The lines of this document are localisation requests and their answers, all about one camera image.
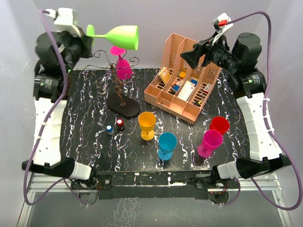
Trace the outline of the green wine glass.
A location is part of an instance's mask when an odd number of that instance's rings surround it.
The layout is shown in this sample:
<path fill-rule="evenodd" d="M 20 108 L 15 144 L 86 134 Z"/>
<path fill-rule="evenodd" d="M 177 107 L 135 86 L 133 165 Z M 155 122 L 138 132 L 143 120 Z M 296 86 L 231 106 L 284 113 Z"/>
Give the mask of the green wine glass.
<path fill-rule="evenodd" d="M 139 27 L 138 26 L 117 26 L 104 35 L 95 34 L 93 25 L 87 26 L 87 36 L 93 38 L 107 39 L 111 44 L 127 50 L 138 50 L 139 47 Z"/>

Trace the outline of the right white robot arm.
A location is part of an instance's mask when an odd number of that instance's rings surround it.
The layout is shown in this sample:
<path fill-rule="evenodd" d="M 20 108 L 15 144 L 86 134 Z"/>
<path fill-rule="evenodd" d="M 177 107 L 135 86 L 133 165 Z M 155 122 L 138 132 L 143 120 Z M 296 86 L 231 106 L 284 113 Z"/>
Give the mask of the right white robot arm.
<path fill-rule="evenodd" d="M 228 84 L 239 105 L 250 142 L 250 156 L 214 166 L 211 182 L 221 188 L 232 178 L 251 178 L 290 166 L 278 144 L 270 136 L 269 111 L 263 104 L 267 83 L 263 73 L 256 68 L 262 51 L 260 38 L 252 33 L 238 35 L 233 49 L 229 49 L 223 35 L 217 41 L 214 37 L 193 45 L 190 51 L 181 53 L 181 58 L 196 69 L 204 57 L 202 67 L 213 63 L 228 71 Z"/>

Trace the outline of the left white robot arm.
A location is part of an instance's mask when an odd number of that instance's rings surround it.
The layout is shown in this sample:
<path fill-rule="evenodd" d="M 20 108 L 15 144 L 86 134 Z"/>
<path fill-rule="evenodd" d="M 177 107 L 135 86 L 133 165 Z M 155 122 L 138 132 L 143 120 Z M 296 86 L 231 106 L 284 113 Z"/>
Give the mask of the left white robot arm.
<path fill-rule="evenodd" d="M 32 160 L 22 162 L 22 170 L 61 178 L 80 179 L 88 189 L 94 188 L 98 177 L 88 165 L 72 157 L 61 156 L 60 137 L 62 117 L 67 105 L 70 76 L 64 77 L 62 69 L 47 33 L 36 39 L 35 52 L 39 57 L 35 66 L 33 96 L 36 107 L 35 154 Z"/>

